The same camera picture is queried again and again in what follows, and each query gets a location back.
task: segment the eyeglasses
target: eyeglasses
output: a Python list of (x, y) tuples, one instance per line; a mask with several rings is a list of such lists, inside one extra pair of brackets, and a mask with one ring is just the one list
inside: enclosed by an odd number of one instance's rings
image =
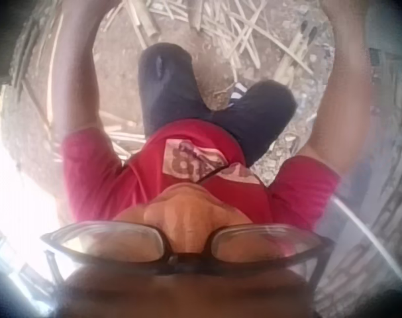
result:
[[(288, 225), (237, 225), (212, 232), (201, 253), (175, 253), (160, 229), (136, 223), (87, 221), (41, 237), (57, 284), (81, 266), (132, 275), (250, 275), (277, 268), (301, 274), (315, 289), (333, 242)], [(64, 265), (64, 258), (69, 264)]]

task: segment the red t-shirt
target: red t-shirt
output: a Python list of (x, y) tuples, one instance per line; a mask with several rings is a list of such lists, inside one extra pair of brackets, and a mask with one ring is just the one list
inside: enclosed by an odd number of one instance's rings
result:
[(110, 220), (148, 203), (167, 187), (198, 182), (253, 223), (285, 223), (311, 230), (339, 177), (316, 160), (295, 156), (266, 187), (245, 166), (237, 142), (222, 128), (188, 119), (160, 129), (124, 166), (103, 131), (90, 128), (62, 144), (66, 190), (77, 221)]

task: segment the leg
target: leg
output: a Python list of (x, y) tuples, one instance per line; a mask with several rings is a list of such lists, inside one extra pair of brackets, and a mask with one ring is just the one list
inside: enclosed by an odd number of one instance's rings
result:
[(295, 110), (295, 99), (286, 86), (271, 80), (261, 81), (233, 106), (213, 113), (211, 122), (238, 141), (249, 167), (267, 152)]
[(207, 114), (192, 68), (192, 58), (180, 46), (159, 43), (139, 61), (139, 92), (146, 136), (180, 119)]

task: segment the white cable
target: white cable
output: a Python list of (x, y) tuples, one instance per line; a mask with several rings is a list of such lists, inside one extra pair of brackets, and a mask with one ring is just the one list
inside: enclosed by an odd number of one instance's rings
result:
[(340, 209), (355, 223), (355, 225), (368, 237), (368, 239), (377, 248), (380, 254), (385, 258), (386, 262), (402, 281), (402, 268), (398, 265), (395, 259), (388, 253), (386, 248), (380, 243), (377, 237), (367, 228), (367, 226), (345, 205), (339, 198), (332, 196), (332, 201), (340, 207)]

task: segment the dirt ground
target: dirt ground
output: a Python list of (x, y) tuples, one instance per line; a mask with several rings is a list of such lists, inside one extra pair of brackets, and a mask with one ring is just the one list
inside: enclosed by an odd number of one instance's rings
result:
[[(328, 21), (317, 7), (316, 1), (269, 0), (264, 12), (269, 21), (270, 32), (286, 46), (289, 46), (306, 17), (316, 23), (319, 30), (305, 57), (306, 63), (314, 71), (314, 76), (301, 72), (297, 74), (293, 83), (293, 94), (298, 102), (297, 113), (276, 141), (274, 148), (252, 168), (265, 184), (269, 184), (283, 161), (299, 148), (309, 134), (313, 121), (307, 122), (307, 119), (317, 111), (325, 89), (332, 66), (333, 43)], [(230, 64), (220, 50), (213, 45), (208, 36), (190, 29), (187, 23), (172, 21), (169, 17), (153, 16), (161, 35), (150, 39), (150, 44), (173, 42), (189, 51), (193, 56), (195, 75), (205, 102), (212, 109), (226, 107), (230, 92), (218, 95), (215, 93), (228, 87), (233, 82), (233, 76)], [(55, 30), (46, 43), (40, 66), (37, 68), (37, 53), (41, 45), (39, 39), (34, 47), (27, 73), (27, 79), (43, 109), (46, 108), (48, 71), (54, 34)], [(243, 53), (241, 59), (243, 67), (238, 70), (238, 77), (239, 81), (247, 86), (262, 79), (273, 78), (283, 57), (283, 52), (275, 44), (256, 32), (253, 32), (253, 36), (262, 67), (256, 70), (247, 53)], [(134, 121), (136, 126), (128, 130), (129, 133), (143, 133), (137, 84), (137, 63), (141, 52), (142, 49), (125, 10), (117, 15), (106, 32), (102, 30), (98, 32), (93, 49), (101, 108)], [(63, 224), (69, 223), (71, 219), (66, 212), (61, 163), (53, 160), (48, 133), (29, 96), (23, 92), (17, 103), (16, 92), (8, 87), (4, 94), (2, 118), (4, 144), (16, 160), (17, 168), (56, 197), (60, 220)], [(112, 125), (114, 122), (105, 121), (104, 124)]]

